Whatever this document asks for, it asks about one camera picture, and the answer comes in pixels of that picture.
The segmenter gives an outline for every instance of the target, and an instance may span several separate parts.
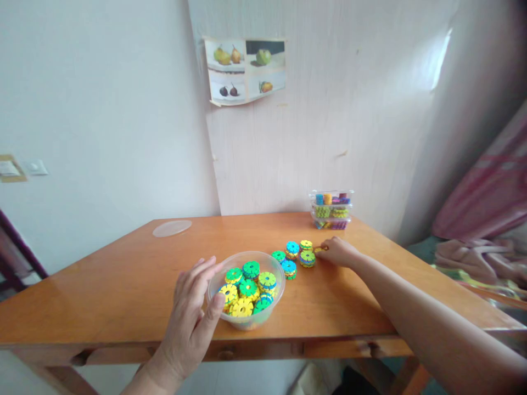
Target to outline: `poster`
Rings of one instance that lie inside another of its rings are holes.
[[[285,88],[285,40],[204,41],[213,104],[245,104]]]

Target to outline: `switch plate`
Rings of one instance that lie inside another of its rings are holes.
[[[11,161],[0,161],[0,176],[2,177],[18,177],[20,172]]]
[[[27,181],[27,177],[24,174],[24,171],[20,167],[20,165],[15,161],[15,158],[11,154],[6,155],[0,155],[0,162],[12,162],[13,166],[18,170],[20,173],[19,176],[0,176],[0,180],[2,180],[3,183],[11,183],[11,182],[25,182]]]
[[[40,159],[24,162],[24,168],[26,169],[26,173],[31,176],[47,176],[49,174],[44,166],[44,162]]]

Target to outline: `pear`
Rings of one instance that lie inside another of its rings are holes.
[[[220,61],[220,54],[223,52],[223,49],[221,49],[221,46],[219,46],[215,51],[214,51],[214,60],[216,61]]]
[[[238,90],[234,87],[234,84],[231,82],[231,96],[238,96]]]
[[[240,60],[242,59],[242,54],[240,54],[240,51],[237,50],[234,45],[232,47],[234,48],[231,54],[232,63],[240,63]]]
[[[231,54],[222,50],[221,53],[218,55],[218,62],[220,62],[220,64],[224,66],[228,66],[229,64],[231,64]]]

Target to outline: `pink curtain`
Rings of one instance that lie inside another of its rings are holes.
[[[489,239],[527,221],[527,101],[437,215],[432,234]]]

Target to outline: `white wall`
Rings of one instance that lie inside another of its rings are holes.
[[[154,218],[219,214],[186,0],[0,3],[0,207],[54,273]]]
[[[457,183],[527,98],[527,7],[464,0],[429,118],[397,241],[429,234]]]

